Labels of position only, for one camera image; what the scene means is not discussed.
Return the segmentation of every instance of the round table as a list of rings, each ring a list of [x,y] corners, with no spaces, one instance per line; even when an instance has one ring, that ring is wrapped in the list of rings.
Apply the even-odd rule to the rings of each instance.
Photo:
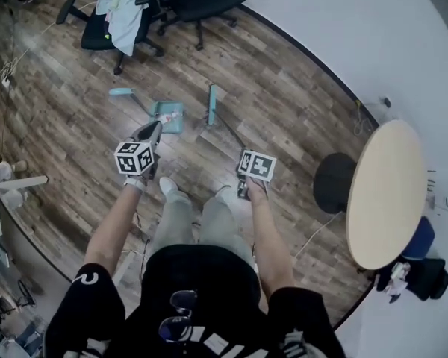
[[[417,229],[426,179],[417,134],[394,120],[372,134],[357,163],[342,153],[324,158],[314,197],[327,213],[346,212],[350,253],[360,266],[379,269],[402,253]]]

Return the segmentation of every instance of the wooden floor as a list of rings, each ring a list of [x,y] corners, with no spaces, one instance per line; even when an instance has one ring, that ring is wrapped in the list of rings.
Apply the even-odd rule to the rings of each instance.
[[[81,7],[94,0],[77,0]],[[355,103],[317,65],[265,25],[240,10],[236,28],[220,19],[204,23],[205,49],[196,51],[193,25],[175,25],[165,37],[150,38],[166,55],[152,56],[139,45],[113,75],[116,53],[80,48],[84,23],[69,18],[53,25],[65,0],[15,4],[14,56],[20,60],[10,100],[0,84],[0,148],[25,159],[29,175],[48,175],[33,190],[41,201],[18,210],[38,247],[72,277],[82,264],[90,235],[122,188],[113,151],[147,116],[129,99],[111,99],[113,87],[133,87],[146,105],[160,100],[184,103],[184,132],[163,136],[160,176],[170,176],[199,209],[223,185],[237,186],[234,168],[239,146],[220,124],[203,118],[209,84],[216,84],[217,110],[249,148],[278,158],[270,191],[276,224],[294,258],[296,283],[323,294],[332,323],[357,301],[369,281],[356,271],[346,246],[345,215],[337,217],[300,251],[308,237],[331,216],[314,202],[312,177],[319,162],[335,151],[355,159],[366,136],[353,135]],[[93,7],[84,10],[91,12]],[[0,68],[10,59],[12,21],[0,2]],[[134,226],[126,249],[142,251],[161,217],[164,198],[157,181],[139,206],[141,229]],[[243,233],[252,243],[250,208],[234,200]],[[136,255],[119,286],[128,311],[139,301],[141,257]]]

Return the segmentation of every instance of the sunglasses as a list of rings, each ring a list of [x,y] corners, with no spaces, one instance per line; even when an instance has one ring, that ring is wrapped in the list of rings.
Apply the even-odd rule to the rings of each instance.
[[[166,342],[186,342],[192,332],[191,316],[197,302],[194,290],[180,290],[169,300],[179,315],[166,318],[159,326],[158,334]]]

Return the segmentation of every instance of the black baseboard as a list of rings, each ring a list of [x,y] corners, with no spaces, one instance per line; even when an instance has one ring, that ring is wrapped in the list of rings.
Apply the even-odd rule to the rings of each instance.
[[[251,8],[246,7],[245,5],[241,4],[238,6],[238,8],[241,9],[243,12],[246,12],[248,15],[252,16],[254,19],[258,20],[259,22],[262,22],[262,24],[266,25],[280,36],[284,37],[289,43],[291,43],[293,46],[299,49],[303,54],[305,54],[308,58],[314,61],[327,75],[329,75],[331,79],[334,80],[335,83],[340,88],[342,88],[342,90],[355,102],[355,106],[361,104],[361,101],[357,98],[355,93],[326,64],[324,64],[314,53],[312,53],[306,47],[304,47],[304,45],[302,45],[299,41],[297,41],[291,35],[289,35],[289,33],[283,31],[273,22],[269,21],[268,19],[261,16],[259,13],[255,12]],[[377,128],[379,126],[379,123],[375,120],[372,114],[370,114],[370,111],[368,111],[368,109],[364,105],[361,105],[361,111],[370,120],[370,122],[372,122],[372,126],[374,128]]]
[[[289,35],[287,32],[280,29],[277,25],[270,22],[265,17],[262,17],[259,13],[255,12],[254,10],[245,7],[244,5],[240,5],[239,9],[241,9],[243,12],[249,14],[259,22],[262,22],[262,24],[266,25],[267,27],[271,28],[273,31],[275,31],[280,36],[284,37],[289,43],[291,43],[293,46],[295,46],[297,49],[299,49],[303,54],[305,54],[308,58],[310,58],[312,61],[314,61],[327,75],[331,77],[332,80],[335,81],[335,83],[342,88],[342,90],[355,102],[355,106],[361,104],[361,101],[357,98],[355,93],[332,71],[329,69],[329,67],[324,64],[314,53],[309,51],[304,45],[302,45],[299,41],[294,39],[291,35]],[[379,126],[379,123],[375,120],[375,118],[370,114],[368,109],[361,104],[361,110],[364,113],[365,116],[372,122],[372,125],[374,128],[377,128]],[[334,330],[338,329],[342,323],[344,323],[352,314],[355,312],[355,309],[357,309],[362,301],[368,296],[370,291],[373,288],[373,282],[375,279],[372,280],[370,285],[368,286],[367,290],[362,294],[362,296],[353,304],[353,306],[349,309],[349,311],[342,317],[342,319],[333,327]]]

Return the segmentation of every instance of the black table base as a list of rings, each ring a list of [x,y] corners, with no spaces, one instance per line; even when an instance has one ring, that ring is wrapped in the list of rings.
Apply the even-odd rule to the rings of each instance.
[[[346,212],[356,166],[351,157],[340,152],[322,160],[314,177],[314,198],[322,211]]]

